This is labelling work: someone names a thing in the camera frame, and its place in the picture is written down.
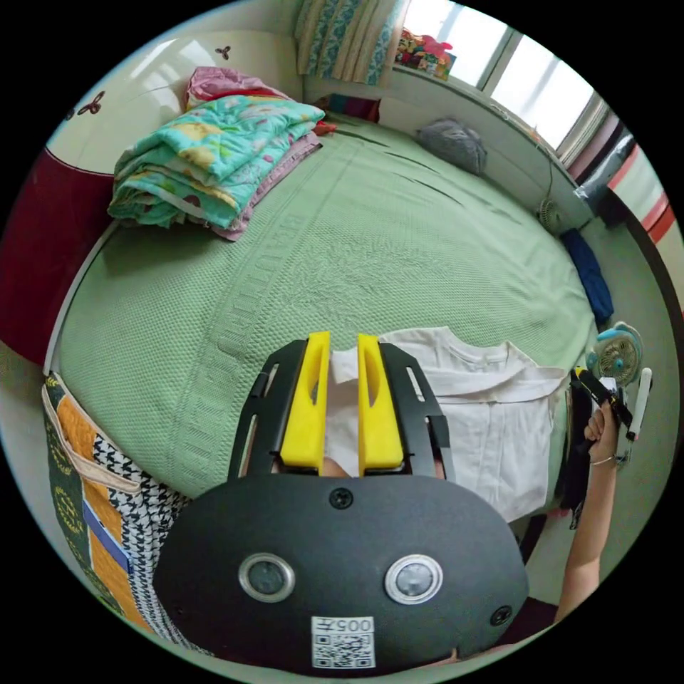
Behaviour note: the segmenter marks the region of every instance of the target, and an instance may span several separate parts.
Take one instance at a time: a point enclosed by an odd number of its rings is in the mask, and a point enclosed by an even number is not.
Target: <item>patterned curtain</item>
[[[295,29],[303,76],[385,86],[410,0],[304,0]]]

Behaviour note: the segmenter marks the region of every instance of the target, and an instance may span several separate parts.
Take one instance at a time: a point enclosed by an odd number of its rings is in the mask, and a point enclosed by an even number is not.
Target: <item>green bedspread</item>
[[[595,335],[574,265],[533,216],[409,137],[342,119],[235,244],[197,226],[119,229],[68,312],[61,374],[139,466],[195,497],[225,480],[274,349],[433,326],[568,371]]]

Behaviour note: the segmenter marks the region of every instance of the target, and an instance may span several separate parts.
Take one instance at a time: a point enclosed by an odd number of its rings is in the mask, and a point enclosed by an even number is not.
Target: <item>camera lens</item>
[[[294,571],[279,556],[262,553],[246,558],[238,571],[240,586],[257,601],[277,603],[294,590]]]
[[[385,575],[385,591],[397,603],[414,606],[429,601],[442,586],[442,568],[429,556],[413,554],[393,563]]]
[[[433,582],[432,571],[422,563],[411,563],[399,571],[397,589],[411,598],[426,594]]]
[[[281,569],[270,561],[258,561],[247,573],[249,583],[260,594],[272,596],[285,586],[285,578]]]

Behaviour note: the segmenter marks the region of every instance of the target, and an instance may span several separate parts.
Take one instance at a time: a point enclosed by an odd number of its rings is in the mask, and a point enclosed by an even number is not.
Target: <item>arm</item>
[[[617,428],[610,407],[596,411],[585,432],[596,441],[589,450],[592,463],[613,457],[617,447]],[[592,465],[582,515],[570,548],[563,589],[554,622],[562,620],[599,587],[601,553],[611,525],[616,485],[616,461],[611,458]]]

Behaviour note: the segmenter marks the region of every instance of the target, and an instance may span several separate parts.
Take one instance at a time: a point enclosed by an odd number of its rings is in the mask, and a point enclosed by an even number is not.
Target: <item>label sticker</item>
[[[375,667],[373,618],[311,618],[311,657],[315,668],[360,670]]]

